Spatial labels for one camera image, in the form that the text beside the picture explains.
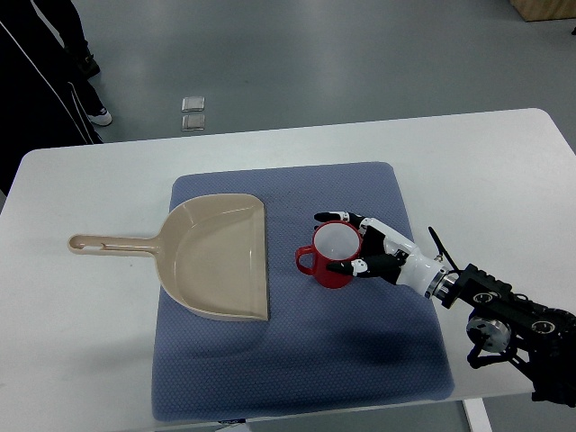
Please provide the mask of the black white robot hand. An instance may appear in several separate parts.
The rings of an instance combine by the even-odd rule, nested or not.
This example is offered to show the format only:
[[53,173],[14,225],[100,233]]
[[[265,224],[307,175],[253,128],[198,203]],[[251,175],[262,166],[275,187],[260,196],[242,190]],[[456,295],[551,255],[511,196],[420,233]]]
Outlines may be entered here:
[[360,234],[359,257],[328,264],[329,271],[358,278],[381,277],[394,285],[406,285],[426,298],[440,298],[454,283],[438,258],[429,258],[410,239],[376,218],[347,211],[324,211],[319,222],[344,221]]

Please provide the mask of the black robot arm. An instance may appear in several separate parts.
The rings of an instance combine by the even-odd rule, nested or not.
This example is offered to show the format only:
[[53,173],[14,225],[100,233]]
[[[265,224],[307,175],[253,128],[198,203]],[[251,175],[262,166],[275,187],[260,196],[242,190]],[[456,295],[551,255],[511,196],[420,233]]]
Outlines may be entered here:
[[467,362],[473,369],[507,362],[532,384],[533,401],[575,406],[575,315],[516,293],[510,284],[469,264],[460,269],[437,233],[428,229],[438,257],[451,271],[433,295],[449,309],[455,302],[472,308],[466,334],[472,342]]

